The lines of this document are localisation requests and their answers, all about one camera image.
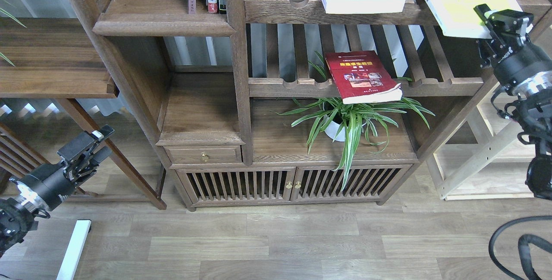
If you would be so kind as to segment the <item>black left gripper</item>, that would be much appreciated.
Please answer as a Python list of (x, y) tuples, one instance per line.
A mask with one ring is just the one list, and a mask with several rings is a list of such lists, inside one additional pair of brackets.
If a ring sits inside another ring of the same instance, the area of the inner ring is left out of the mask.
[(99, 164), (112, 154), (108, 146), (97, 152), (95, 149), (114, 131), (110, 125), (104, 125), (91, 134), (82, 132), (58, 150), (61, 161), (57, 164), (42, 164), (22, 178), (10, 178), (20, 191), (17, 201), (22, 205), (31, 203), (29, 211), (53, 211), (94, 176)]

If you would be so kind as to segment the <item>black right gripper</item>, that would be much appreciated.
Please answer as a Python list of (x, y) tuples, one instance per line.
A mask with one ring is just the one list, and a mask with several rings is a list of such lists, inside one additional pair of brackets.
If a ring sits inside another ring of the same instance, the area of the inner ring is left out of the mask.
[(491, 66), (495, 77), (512, 96), (531, 96), (551, 88), (552, 62), (527, 33), (534, 15), (511, 9), (495, 11), (486, 3), (474, 7), (489, 39), (479, 40), (482, 66)]

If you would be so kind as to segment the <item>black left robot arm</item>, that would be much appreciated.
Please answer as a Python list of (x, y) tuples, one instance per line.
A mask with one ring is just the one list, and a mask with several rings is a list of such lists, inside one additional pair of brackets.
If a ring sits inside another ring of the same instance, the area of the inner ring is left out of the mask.
[(42, 164), (22, 178), (10, 178), (20, 194), (1, 200), (1, 254), (22, 243), (28, 231), (37, 229), (35, 217), (50, 218), (49, 211), (95, 175), (99, 164), (112, 153), (108, 147), (96, 148), (113, 132), (109, 125), (91, 133), (82, 131), (58, 150), (61, 161), (57, 164)]

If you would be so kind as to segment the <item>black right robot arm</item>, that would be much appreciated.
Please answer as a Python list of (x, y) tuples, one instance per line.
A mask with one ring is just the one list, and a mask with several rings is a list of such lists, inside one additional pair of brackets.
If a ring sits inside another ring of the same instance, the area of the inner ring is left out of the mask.
[(500, 117), (513, 119), (522, 127), (517, 135), (525, 145), (536, 147), (526, 185), (537, 198), (551, 199), (551, 70), (550, 56), (533, 44), (527, 33), (533, 14), (516, 10), (491, 10), (485, 3), (474, 11), (489, 30), (489, 38), (478, 40), (481, 66), (491, 66), (502, 92), (517, 99), (497, 109)]

